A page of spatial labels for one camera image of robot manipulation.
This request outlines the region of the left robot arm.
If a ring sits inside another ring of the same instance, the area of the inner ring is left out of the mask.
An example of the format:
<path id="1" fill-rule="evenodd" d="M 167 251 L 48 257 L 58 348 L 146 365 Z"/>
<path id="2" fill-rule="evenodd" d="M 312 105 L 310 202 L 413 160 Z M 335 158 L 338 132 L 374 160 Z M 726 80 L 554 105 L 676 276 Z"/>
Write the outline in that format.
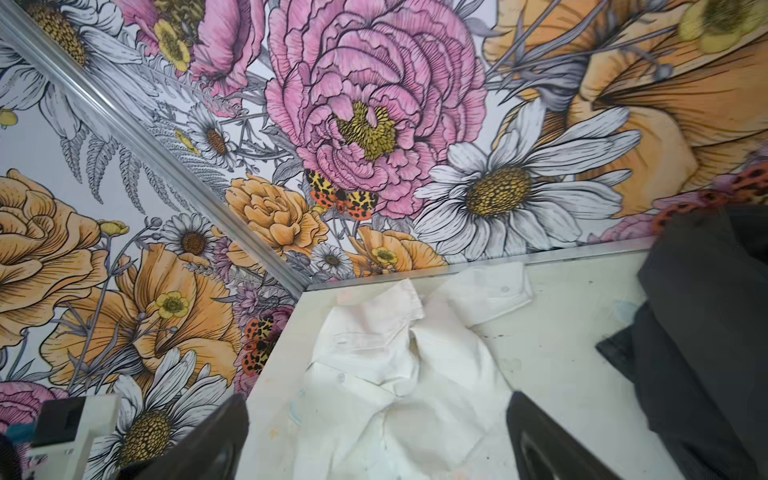
<path id="1" fill-rule="evenodd" d="M 30 422 L 1 429 L 3 479 L 82 479 L 94 442 L 114 432 L 120 397 L 49 399 Z"/>

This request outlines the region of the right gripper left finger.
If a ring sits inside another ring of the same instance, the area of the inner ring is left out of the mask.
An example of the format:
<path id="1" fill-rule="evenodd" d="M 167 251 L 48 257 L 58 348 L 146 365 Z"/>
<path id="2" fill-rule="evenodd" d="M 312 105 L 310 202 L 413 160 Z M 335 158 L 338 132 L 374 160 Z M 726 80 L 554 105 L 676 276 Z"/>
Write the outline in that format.
<path id="1" fill-rule="evenodd" d="M 117 479 L 234 479 L 248 436 L 245 398 L 235 394 L 221 404 L 181 442 L 152 460 L 134 462 Z"/>

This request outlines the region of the white cloth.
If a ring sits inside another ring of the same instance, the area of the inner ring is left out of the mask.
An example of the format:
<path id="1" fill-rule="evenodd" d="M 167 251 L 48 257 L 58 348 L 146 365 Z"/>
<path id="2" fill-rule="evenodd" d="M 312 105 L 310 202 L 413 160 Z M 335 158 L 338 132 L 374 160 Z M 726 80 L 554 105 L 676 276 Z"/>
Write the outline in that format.
<path id="1" fill-rule="evenodd" d="M 532 301 L 525 267 L 471 268 L 420 295 L 403 280 L 340 305 L 298 400 L 297 479 L 431 479 L 460 466 L 512 390 L 477 325 Z"/>

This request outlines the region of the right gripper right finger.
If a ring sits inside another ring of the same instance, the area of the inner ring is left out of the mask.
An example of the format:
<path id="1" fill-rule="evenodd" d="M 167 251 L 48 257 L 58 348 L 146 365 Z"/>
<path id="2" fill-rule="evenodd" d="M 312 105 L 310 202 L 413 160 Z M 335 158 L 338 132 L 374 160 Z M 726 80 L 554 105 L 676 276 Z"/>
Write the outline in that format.
<path id="1" fill-rule="evenodd" d="M 511 396 L 506 424 L 520 479 L 620 479 L 522 391 Z"/>

